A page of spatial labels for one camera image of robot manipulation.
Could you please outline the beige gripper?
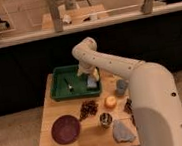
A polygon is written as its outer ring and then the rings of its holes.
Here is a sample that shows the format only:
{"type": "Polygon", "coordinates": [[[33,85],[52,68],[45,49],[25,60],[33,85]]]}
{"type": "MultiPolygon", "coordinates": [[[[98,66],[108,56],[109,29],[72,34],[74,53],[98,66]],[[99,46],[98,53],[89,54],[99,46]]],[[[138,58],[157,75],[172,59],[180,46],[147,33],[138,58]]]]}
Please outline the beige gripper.
{"type": "Polygon", "coordinates": [[[99,81],[100,75],[98,70],[94,66],[88,66],[81,63],[79,63],[78,66],[79,68],[76,73],[78,77],[82,77],[82,75],[84,74],[89,74],[93,76],[94,80],[96,80],[97,82],[99,81]]]}

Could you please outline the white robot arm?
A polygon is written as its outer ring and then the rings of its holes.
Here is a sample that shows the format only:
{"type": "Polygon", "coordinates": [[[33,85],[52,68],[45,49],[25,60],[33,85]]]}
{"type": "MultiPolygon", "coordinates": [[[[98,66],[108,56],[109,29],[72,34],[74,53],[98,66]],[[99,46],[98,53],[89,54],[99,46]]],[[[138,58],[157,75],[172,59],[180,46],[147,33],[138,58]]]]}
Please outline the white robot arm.
{"type": "Polygon", "coordinates": [[[101,68],[128,81],[140,146],[182,146],[182,104],[171,72],[161,64],[97,52],[85,38],[74,46],[77,74],[101,68]]]}

